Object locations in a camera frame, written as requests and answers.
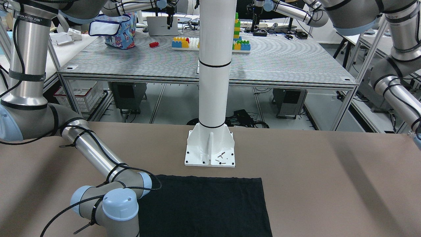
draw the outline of black cloth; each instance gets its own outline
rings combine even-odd
[[[140,236],[272,237],[261,178],[158,178],[138,200]]]

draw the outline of storage crate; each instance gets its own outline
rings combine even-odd
[[[73,93],[75,94],[80,111],[82,112],[89,112],[104,93],[104,89],[101,86],[102,83],[96,81],[73,80],[70,81],[70,84],[73,88]],[[53,96],[58,100],[59,104],[70,108],[70,103],[63,87],[59,87]]]

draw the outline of laptop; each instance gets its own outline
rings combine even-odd
[[[172,27],[169,30],[166,16],[148,16],[146,21],[148,23],[149,36],[179,34],[176,17],[174,17]]]

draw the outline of computer monitor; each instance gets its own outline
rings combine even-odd
[[[253,0],[237,0],[236,11],[238,12],[238,19],[248,19],[248,20],[253,19],[253,12],[248,12],[247,10],[247,5],[250,5],[252,3],[253,3]],[[303,0],[298,0],[295,2],[291,2],[289,4],[303,9],[305,2]],[[274,11],[265,11],[265,10],[263,10],[263,13],[260,15],[261,20],[270,20],[270,19],[286,18],[286,17],[288,16],[282,15]]]

